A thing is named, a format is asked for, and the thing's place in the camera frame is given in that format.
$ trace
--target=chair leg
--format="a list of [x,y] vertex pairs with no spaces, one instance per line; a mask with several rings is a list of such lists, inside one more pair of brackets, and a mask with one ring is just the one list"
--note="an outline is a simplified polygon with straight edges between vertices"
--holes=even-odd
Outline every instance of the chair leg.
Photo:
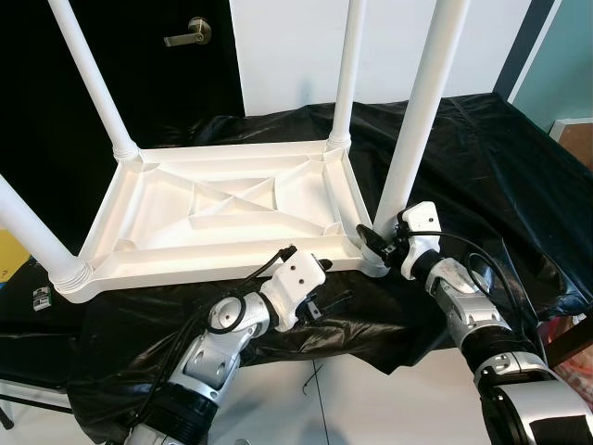
[[10,417],[8,417],[2,408],[0,408],[0,423],[4,429],[12,429],[15,425],[15,423],[10,420]]

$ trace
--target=black plastic sheet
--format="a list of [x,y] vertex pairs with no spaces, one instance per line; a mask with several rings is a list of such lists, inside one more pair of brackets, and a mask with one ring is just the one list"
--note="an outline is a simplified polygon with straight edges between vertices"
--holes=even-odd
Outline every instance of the black plastic sheet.
[[[383,189],[406,103],[355,104],[350,160],[371,216]],[[254,118],[219,117],[191,128],[161,128],[154,146],[316,140],[329,134],[333,105]],[[593,176],[496,95],[444,99],[410,203],[435,202],[444,231],[464,235],[502,265],[512,291],[540,319],[592,306]],[[443,251],[465,247],[442,240]],[[233,282],[105,292],[87,307],[69,398],[95,441],[114,435],[142,402],[172,333],[195,311],[206,314]],[[347,292],[350,298],[344,299]],[[342,302],[315,324],[252,341],[244,364],[352,353],[384,373],[414,365],[444,336],[440,310],[420,287],[392,271],[381,279],[329,273],[320,308]],[[504,293],[495,302],[516,326]]]

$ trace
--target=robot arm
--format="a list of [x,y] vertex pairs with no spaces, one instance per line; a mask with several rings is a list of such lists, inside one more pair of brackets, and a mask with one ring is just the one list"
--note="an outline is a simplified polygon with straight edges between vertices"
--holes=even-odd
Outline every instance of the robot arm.
[[473,372],[493,444],[592,444],[593,415],[585,402],[515,334],[482,292],[486,280],[439,253],[440,232],[432,202],[398,215],[395,241],[387,245],[371,229],[359,234],[385,264],[399,264],[417,279],[447,317],[447,328]]
[[225,298],[211,308],[207,331],[189,346],[126,445],[195,445],[207,435],[249,340],[269,329],[291,329],[297,308],[325,281],[321,263],[289,249],[259,292]]

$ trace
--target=floor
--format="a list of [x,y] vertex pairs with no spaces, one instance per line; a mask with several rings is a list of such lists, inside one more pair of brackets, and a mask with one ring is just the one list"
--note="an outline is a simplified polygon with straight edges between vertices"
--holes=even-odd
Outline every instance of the floor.
[[[314,369],[318,370],[317,378]],[[68,414],[12,405],[3,445],[90,445]],[[489,444],[472,375],[457,350],[383,375],[351,356],[241,369],[210,445]]]

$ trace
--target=small label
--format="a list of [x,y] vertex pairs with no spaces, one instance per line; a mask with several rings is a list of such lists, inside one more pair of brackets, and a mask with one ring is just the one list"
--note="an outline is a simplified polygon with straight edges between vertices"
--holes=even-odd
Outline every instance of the small label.
[[49,286],[40,287],[33,291],[33,309],[37,312],[52,305],[52,291]]

